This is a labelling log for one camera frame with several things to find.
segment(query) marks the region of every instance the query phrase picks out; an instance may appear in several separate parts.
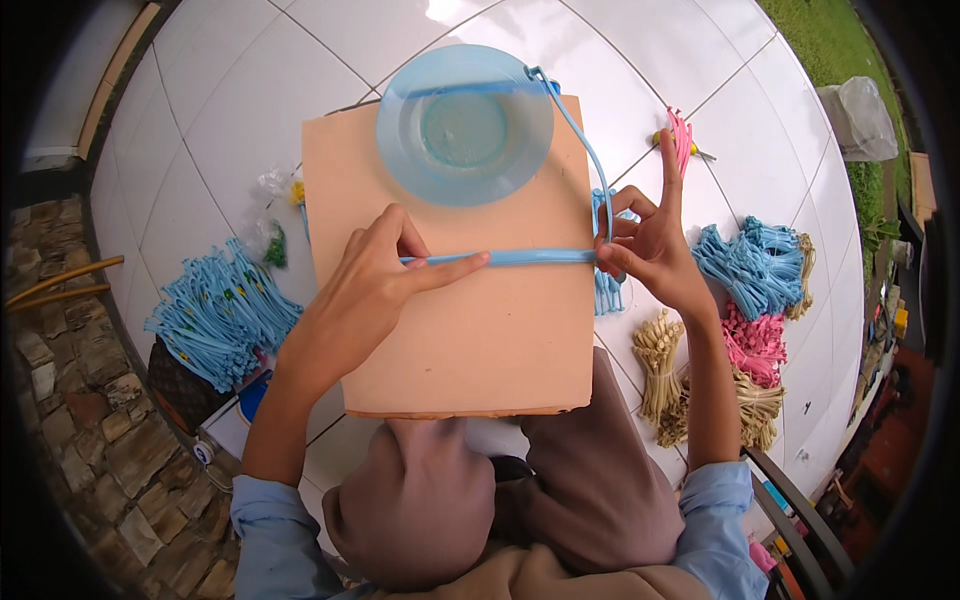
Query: pink plastic pieces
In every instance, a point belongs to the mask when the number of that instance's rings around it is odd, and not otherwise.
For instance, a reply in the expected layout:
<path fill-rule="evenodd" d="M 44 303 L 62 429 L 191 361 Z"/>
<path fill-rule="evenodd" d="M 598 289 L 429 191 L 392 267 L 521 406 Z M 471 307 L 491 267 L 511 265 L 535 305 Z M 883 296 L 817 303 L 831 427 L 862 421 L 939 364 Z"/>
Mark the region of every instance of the pink plastic pieces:
<path fill-rule="evenodd" d="M 755 384 L 773 388 L 780 384 L 780 365 L 786 362 L 783 315 L 760 315 L 747 321 L 736 303 L 728 305 L 730 316 L 721 321 L 727 355 L 738 369 L 749 373 Z"/>
<path fill-rule="evenodd" d="M 690 149 L 693 147 L 693 126 L 681 118 L 679 108 L 667 107 L 666 115 L 673 129 L 674 142 L 677 145 L 677 166 L 680 167 L 682 179 L 686 173 L 686 164 L 690 161 Z"/>
<path fill-rule="evenodd" d="M 777 561 L 774 560 L 774 557 L 770 556 L 767 549 L 755 541 L 750 542 L 750 558 L 754 560 L 756 566 L 760 567 L 760 570 L 764 573 L 777 566 Z"/>

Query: brown pipe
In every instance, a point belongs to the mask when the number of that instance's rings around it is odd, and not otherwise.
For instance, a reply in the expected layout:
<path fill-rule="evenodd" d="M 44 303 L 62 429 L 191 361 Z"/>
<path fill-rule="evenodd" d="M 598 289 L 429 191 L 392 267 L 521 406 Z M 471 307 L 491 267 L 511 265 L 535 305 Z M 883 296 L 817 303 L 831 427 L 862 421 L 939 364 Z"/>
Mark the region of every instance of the brown pipe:
<path fill-rule="evenodd" d="M 21 310 L 26 310 L 28 308 L 33 308 L 34 306 L 41 306 L 48 302 L 55 302 L 57 300 L 66 300 L 68 298 L 75 298 L 77 296 L 84 296 L 86 294 L 99 294 L 100 292 L 106 292 L 110 289 L 109 283 L 100 283 L 97 285 L 88 285 L 86 287 L 77 288 L 75 290 L 70 290 L 68 292 L 60 292 L 59 294 L 50 294 L 49 296 L 41 296 L 40 298 L 34 300 L 27 300 L 26 302 L 20 302 L 14 306 L 7 306 L 8 313 L 16 313 Z"/>
<path fill-rule="evenodd" d="M 7 303 L 4 304 L 4 307 L 10 308 L 18 300 L 23 300 L 24 298 L 27 298 L 31 294 L 35 294 L 40 290 L 45 290 L 48 287 L 57 285 L 61 281 L 66 281 L 67 279 L 72 279 L 74 277 L 86 275 L 87 273 L 92 273 L 94 271 L 97 271 L 98 269 L 105 269 L 106 267 L 112 267 L 113 265 L 118 265 L 122 262 L 123 262 L 123 256 L 114 256 L 113 258 L 105 258 L 104 260 L 98 260 L 97 262 L 90 263 L 86 266 L 80 267 L 78 269 L 74 269 L 73 271 L 67 271 L 66 273 L 61 273 L 58 276 L 50 277 L 49 279 L 41 281 L 40 283 L 30 288 L 26 292 L 20 292 L 13 298 L 7 300 Z M 94 287 L 97 287 L 97 286 L 93 286 L 85 289 L 93 290 Z"/>

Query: stone wall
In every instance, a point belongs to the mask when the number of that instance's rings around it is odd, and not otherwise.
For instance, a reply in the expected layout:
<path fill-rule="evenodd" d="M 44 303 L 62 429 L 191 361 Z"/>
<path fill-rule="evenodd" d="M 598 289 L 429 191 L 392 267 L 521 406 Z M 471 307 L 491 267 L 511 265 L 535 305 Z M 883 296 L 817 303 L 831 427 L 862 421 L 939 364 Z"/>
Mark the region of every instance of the stone wall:
<path fill-rule="evenodd" d="M 13 213 L 8 297 L 89 264 L 81 215 L 78 197 Z M 48 293 L 93 283 L 81 276 Z M 118 588 L 153 600 L 230 597 L 240 554 L 230 496 L 157 413 L 115 327 L 92 296 L 10 315 L 17 402 L 37 462 L 78 542 Z"/>

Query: grass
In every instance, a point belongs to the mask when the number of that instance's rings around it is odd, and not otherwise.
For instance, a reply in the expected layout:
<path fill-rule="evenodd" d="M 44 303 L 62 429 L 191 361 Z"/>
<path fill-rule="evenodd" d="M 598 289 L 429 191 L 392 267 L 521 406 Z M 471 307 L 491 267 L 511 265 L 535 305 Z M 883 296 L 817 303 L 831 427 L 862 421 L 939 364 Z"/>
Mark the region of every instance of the grass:
<path fill-rule="evenodd" d="M 910 156 L 906 129 L 893 83 L 873 40 L 847 0 L 757 0 L 770 15 L 817 87 L 842 84 L 854 75 L 873 78 L 897 134 L 900 155 L 894 162 L 897 198 L 910 206 Z M 856 217 L 863 228 L 883 214 L 883 176 L 878 163 L 848 162 Z M 864 251 L 867 278 L 873 254 Z"/>

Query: blue plastic bundle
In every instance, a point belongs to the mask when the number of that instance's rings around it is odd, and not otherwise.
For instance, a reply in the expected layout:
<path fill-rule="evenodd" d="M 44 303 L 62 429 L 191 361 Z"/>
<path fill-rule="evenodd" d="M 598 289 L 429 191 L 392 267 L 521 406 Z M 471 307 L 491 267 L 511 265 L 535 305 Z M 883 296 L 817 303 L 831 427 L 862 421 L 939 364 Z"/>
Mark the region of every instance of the blue plastic bundle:
<path fill-rule="evenodd" d="M 276 354 L 303 312 L 280 295 L 266 269 L 247 258 L 236 238 L 227 240 L 227 247 L 232 262 L 215 247 L 210 256 L 184 260 L 183 276 L 162 288 L 170 300 L 163 300 L 143 325 L 221 393 L 260 366 L 255 349 Z"/>
<path fill-rule="evenodd" d="M 610 195 L 616 193 L 613 188 L 610 189 Z M 594 189 L 591 196 L 593 206 L 593 236 L 596 237 L 599 228 L 597 226 L 597 209 L 604 202 L 602 189 Z M 623 312 L 623 299 L 620 296 L 620 283 L 610 276 L 610 274 L 600 271 L 593 267 L 593 316 L 600 317 L 607 313 Z"/>
<path fill-rule="evenodd" d="M 722 283 L 743 316 L 756 321 L 804 299 L 799 244 L 793 229 L 771 228 L 747 217 L 729 242 L 720 239 L 716 225 L 705 227 L 691 252 L 700 271 Z"/>

